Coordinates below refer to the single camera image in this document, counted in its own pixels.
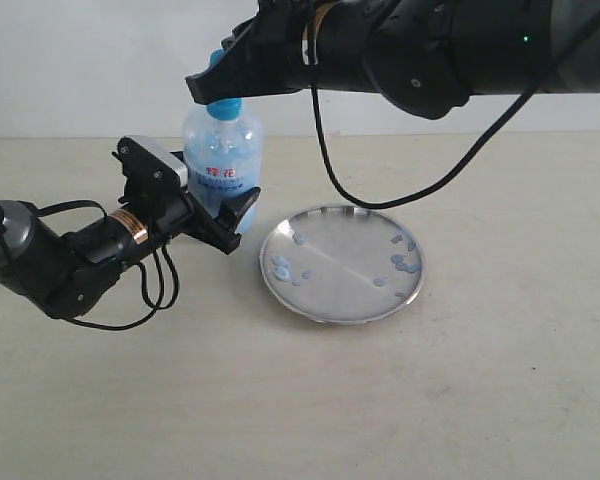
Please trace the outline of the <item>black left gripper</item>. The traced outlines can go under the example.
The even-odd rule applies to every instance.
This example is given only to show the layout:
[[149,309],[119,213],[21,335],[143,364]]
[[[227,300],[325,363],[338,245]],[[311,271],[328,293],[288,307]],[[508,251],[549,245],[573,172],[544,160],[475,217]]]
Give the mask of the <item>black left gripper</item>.
[[[175,161],[184,162],[182,151],[170,152],[170,162]],[[178,224],[186,222],[191,214],[187,235],[229,255],[240,246],[238,226],[260,193],[260,187],[253,187],[224,199],[216,216],[212,216],[192,193],[164,195],[126,184],[117,210],[117,244],[161,245],[176,235]]]

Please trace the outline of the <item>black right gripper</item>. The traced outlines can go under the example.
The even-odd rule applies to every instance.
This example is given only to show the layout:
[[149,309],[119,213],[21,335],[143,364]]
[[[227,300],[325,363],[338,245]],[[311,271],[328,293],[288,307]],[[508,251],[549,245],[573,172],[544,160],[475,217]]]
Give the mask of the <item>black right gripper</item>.
[[185,77],[193,101],[293,94],[318,85],[321,72],[308,60],[305,30],[320,1],[260,1],[257,12],[221,41],[220,56]]

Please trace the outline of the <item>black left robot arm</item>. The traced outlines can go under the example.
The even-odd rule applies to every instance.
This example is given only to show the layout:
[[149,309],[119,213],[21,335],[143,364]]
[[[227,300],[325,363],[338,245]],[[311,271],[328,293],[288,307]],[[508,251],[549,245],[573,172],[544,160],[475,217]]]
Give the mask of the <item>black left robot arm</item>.
[[50,318],[83,325],[83,316],[133,267],[141,272],[141,297],[149,313],[171,308],[180,280],[168,252],[170,241],[187,235],[232,253],[241,241],[238,225],[260,195],[259,188],[251,187],[222,201],[218,213],[211,214],[157,154],[124,146],[113,155],[126,178],[121,206],[78,231],[59,235],[43,220],[98,208],[98,202],[39,208],[0,200],[0,285]]

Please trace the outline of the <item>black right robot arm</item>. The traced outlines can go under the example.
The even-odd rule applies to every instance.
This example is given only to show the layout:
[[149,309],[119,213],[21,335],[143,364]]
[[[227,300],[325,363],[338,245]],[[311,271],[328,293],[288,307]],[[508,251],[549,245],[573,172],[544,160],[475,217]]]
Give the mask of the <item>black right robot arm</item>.
[[600,93],[600,1],[262,1],[193,100],[372,93],[437,120],[473,96]]

